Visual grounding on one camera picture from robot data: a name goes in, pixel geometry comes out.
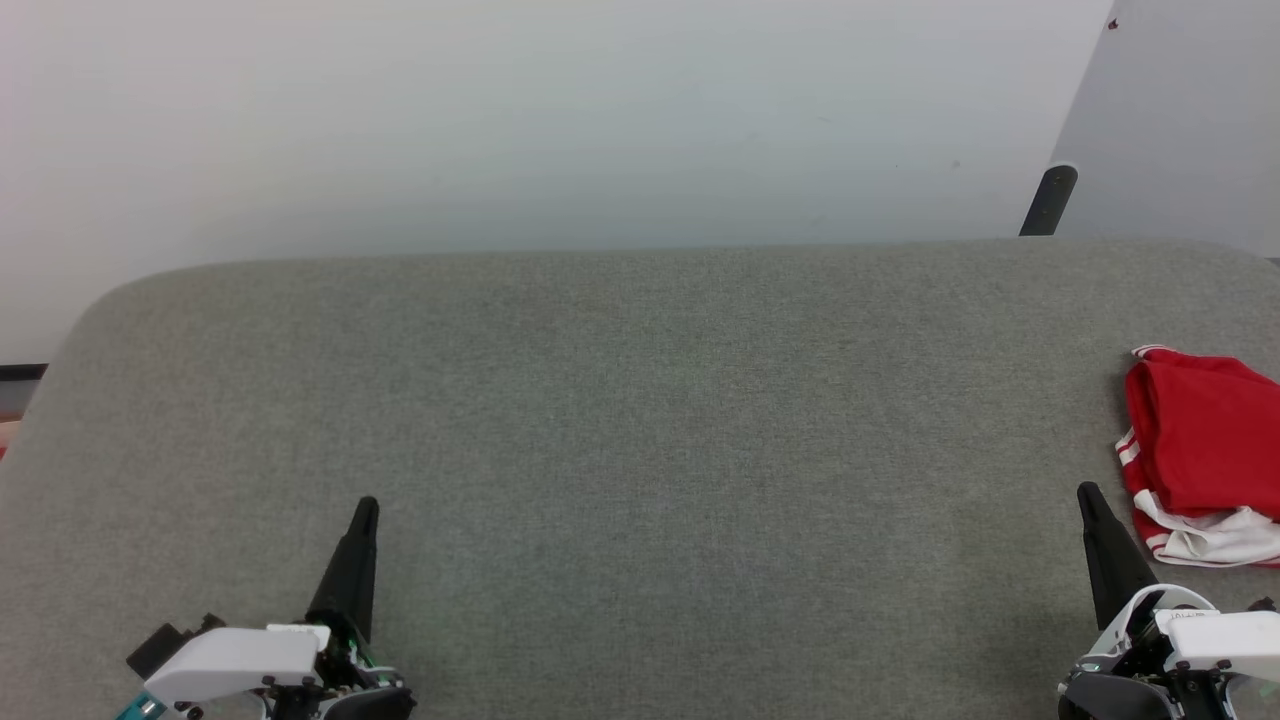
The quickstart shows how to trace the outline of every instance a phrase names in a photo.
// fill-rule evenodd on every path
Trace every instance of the gray cushion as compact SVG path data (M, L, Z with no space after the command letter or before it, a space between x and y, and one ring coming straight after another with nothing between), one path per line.
M1096 635L1074 488L1128 515L1149 342L1280 377L1280 274L1024 238L146 279L0 464L5 714L114 716L164 621L297 619L372 493L419 717L1051 716Z

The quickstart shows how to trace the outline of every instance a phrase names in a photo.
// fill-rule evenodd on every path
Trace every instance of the white panel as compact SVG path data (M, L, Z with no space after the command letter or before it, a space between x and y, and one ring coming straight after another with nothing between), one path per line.
M317 652L320 638L312 633L218 628L191 638L143 687L172 706L261 688L264 675L300 685L302 678L315 676Z
M1174 653L1165 662L1166 670L1180 661L1189 662L1192 670L1208 670L1229 660L1233 673L1280 683L1280 614L1175 618L1167 634Z
M1078 237L1187 237L1280 256L1280 3L1119 0L1055 160Z
M0 364L206 261L1016 234L1111 0L9 0Z

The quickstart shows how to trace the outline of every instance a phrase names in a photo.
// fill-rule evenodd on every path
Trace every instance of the folded garment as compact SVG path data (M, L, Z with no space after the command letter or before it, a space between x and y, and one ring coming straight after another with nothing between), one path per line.
M1116 452L1138 534L1164 562L1280 566L1280 384L1234 357L1133 354Z

